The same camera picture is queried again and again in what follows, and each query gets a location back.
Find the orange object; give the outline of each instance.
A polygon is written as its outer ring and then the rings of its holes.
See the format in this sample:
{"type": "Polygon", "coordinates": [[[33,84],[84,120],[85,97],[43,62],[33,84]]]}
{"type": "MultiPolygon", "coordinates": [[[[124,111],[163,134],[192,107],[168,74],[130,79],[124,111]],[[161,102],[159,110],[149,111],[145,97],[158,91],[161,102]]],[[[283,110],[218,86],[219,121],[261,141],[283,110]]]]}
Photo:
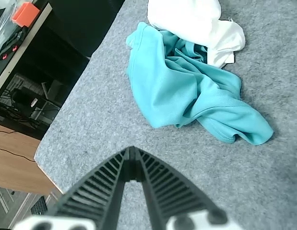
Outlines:
{"type": "Polygon", "coordinates": [[[12,21],[20,27],[29,27],[38,13],[39,9],[35,5],[30,2],[25,2],[13,15],[12,21]]]}

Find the teal shirt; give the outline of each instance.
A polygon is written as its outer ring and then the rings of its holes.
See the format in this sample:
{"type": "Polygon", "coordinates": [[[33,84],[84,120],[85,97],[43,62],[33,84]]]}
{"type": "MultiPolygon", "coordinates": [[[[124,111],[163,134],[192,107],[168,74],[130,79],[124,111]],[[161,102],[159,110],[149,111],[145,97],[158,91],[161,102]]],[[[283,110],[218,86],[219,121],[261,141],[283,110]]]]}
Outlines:
{"type": "Polygon", "coordinates": [[[253,145],[273,130],[240,99],[235,74],[205,64],[205,47],[139,23],[127,38],[132,48],[127,74],[134,99],[152,127],[184,126],[195,119],[221,141],[239,135],[253,145]]]}

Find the gray carpet surface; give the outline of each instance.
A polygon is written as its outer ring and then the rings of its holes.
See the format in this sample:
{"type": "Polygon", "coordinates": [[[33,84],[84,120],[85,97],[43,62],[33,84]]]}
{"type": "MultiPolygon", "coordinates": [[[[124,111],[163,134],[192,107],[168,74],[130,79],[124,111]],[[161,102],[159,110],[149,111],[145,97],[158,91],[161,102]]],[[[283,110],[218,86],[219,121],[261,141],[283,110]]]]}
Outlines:
{"type": "MultiPolygon", "coordinates": [[[[247,40],[225,69],[242,78],[242,98],[268,120],[272,139],[226,144],[197,122],[151,128],[125,75],[125,40],[147,21],[147,0],[126,0],[37,150],[37,163],[58,187],[66,192],[134,145],[180,171],[245,229],[297,230],[297,0],[220,3],[222,18],[240,24],[247,40]]],[[[126,185],[118,229],[150,229],[139,184],[126,185]]]]}

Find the clothing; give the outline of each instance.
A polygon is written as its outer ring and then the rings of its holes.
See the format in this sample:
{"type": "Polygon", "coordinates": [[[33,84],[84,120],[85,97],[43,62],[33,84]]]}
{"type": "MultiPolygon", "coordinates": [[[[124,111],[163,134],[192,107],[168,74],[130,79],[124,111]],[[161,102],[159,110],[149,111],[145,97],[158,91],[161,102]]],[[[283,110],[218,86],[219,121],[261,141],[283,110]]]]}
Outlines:
{"type": "Polygon", "coordinates": [[[126,42],[133,96],[152,127],[197,120],[221,141],[233,143],[239,135],[253,145],[272,136],[260,113],[240,100],[239,77],[203,63],[203,46],[143,22],[126,42]]]}
{"type": "Polygon", "coordinates": [[[186,41],[208,47],[208,64],[221,68],[234,63],[233,51],[245,46],[243,29],[221,21],[218,0],[149,0],[148,21],[186,41]]]}

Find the plastic bag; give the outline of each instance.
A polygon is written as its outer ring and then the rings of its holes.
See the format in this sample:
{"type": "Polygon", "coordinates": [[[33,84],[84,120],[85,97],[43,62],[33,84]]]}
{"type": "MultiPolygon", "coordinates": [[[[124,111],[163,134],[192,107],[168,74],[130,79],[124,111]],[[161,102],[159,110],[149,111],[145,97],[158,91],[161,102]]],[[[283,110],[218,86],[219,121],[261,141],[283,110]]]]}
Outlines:
{"type": "Polygon", "coordinates": [[[0,50],[2,45],[10,38],[17,29],[17,25],[11,20],[11,17],[17,10],[17,0],[9,0],[9,3],[0,17],[0,50]]]}
{"type": "Polygon", "coordinates": [[[0,0],[0,10],[8,6],[9,0],[0,0]]]}

